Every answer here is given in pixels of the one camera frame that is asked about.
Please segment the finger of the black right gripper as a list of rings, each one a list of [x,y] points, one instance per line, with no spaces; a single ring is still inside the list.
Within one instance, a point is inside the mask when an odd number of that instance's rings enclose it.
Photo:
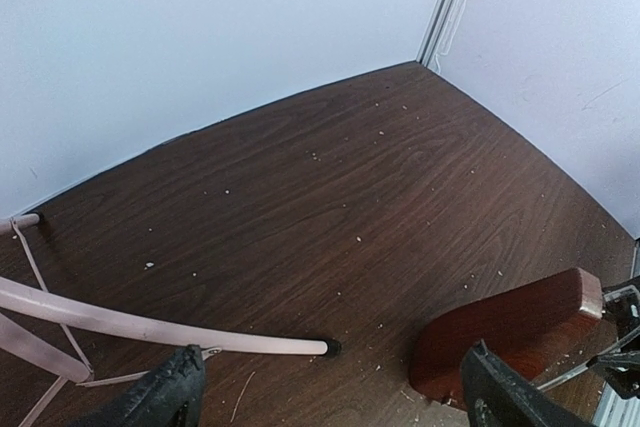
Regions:
[[[603,301],[603,318],[615,325],[618,337],[639,326],[639,291],[634,285],[605,290]]]
[[[639,398],[639,352],[609,352],[590,359],[587,368],[602,377],[623,400]]]

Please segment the clear plastic metronome cover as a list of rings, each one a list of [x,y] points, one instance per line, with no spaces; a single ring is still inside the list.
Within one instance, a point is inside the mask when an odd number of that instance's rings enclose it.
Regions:
[[[623,287],[623,286],[627,286],[627,285],[634,285],[638,291],[639,291],[639,279],[638,278],[633,278],[629,281],[623,282],[621,284],[618,284],[616,286],[612,286],[612,287],[608,287],[605,288],[605,290],[607,289],[611,289],[611,288],[616,288],[616,287]],[[617,336],[617,340],[611,344],[610,346],[606,347],[603,351],[601,351],[600,353],[598,353],[597,355],[602,355],[602,354],[607,354],[609,352],[625,352],[625,351],[638,351],[639,352],[639,326],[637,328],[635,328],[631,333],[629,333],[628,335],[624,336],[624,337],[618,337]],[[581,374],[583,374],[584,372],[587,372],[589,369],[587,368],[587,363],[590,360],[586,360],[585,362],[578,364],[577,366],[571,368],[570,370],[563,372],[562,374],[556,376],[555,378],[553,378],[552,380],[549,380],[545,383],[542,383],[538,386],[538,389],[541,391],[548,391],[550,389],[553,389],[557,386],[560,386],[562,384],[564,384],[565,382],[568,382],[569,380],[573,379],[574,377],[577,377]]]

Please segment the dark red wooden metronome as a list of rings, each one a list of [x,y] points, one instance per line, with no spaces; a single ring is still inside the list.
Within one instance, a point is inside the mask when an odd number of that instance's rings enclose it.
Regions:
[[[421,331],[408,369],[410,386],[429,400],[466,408],[460,365],[477,342],[527,380],[581,343],[601,322],[603,289],[572,268],[451,310]]]

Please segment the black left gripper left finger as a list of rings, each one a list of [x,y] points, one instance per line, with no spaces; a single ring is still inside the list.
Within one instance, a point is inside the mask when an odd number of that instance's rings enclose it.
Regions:
[[[206,385],[201,348],[177,349],[122,395],[86,414],[73,426],[197,426]]]

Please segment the pink music stand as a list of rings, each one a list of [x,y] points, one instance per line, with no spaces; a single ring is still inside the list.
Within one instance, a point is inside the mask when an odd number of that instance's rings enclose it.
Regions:
[[[57,380],[34,405],[19,426],[32,426],[44,408],[68,381],[78,386],[95,387],[122,382],[137,382],[147,372],[93,381],[93,369],[68,326],[144,342],[178,347],[197,345],[204,362],[219,352],[253,354],[335,356],[341,344],[331,340],[289,339],[232,333],[175,324],[71,300],[52,294],[39,272],[26,238],[19,227],[36,225],[41,218],[31,213],[1,220],[1,234],[13,231],[19,238],[41,289],[1,277],[1,307],[61,326],[80,360],[50,345],[1,314],[1,349],[47,372]]]

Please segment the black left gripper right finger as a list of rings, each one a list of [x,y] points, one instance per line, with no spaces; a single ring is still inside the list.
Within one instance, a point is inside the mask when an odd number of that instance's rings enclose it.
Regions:
[[[472,426],[588,427],[590,424],[547,399],[494,355],[475,343],[460,367],[463,399]]]

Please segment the right aluminium corner post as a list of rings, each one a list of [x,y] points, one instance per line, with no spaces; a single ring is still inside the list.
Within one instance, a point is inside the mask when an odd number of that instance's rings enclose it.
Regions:
[[[437,0],[416,60],[436,74],[449,54],[468,0]]]

